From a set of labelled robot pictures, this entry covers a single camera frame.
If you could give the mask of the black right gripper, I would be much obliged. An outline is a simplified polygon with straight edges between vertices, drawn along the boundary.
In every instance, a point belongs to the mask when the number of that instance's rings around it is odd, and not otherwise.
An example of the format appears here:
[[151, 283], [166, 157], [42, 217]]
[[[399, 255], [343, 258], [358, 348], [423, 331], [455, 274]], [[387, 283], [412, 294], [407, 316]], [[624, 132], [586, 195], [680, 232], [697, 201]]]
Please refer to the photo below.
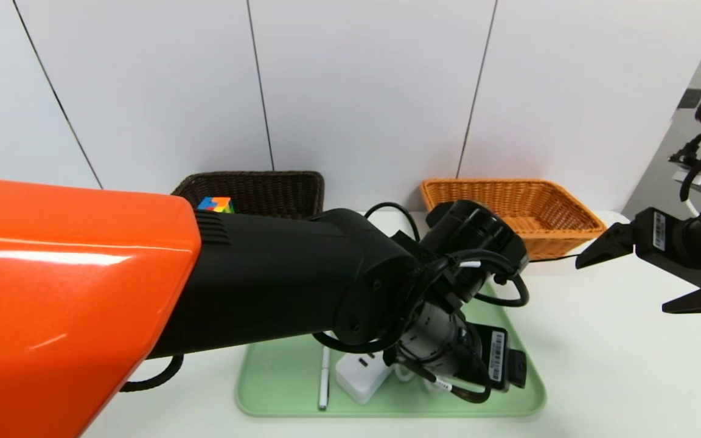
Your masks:
[[586, 247], [575, 261], [576, 269], [635, 255], [696, 287], [696, 290], [661, 305], [668, 314], [701, 314], [701, 216], [679, 220], [650, 207], [631, 224], [615, 223]]

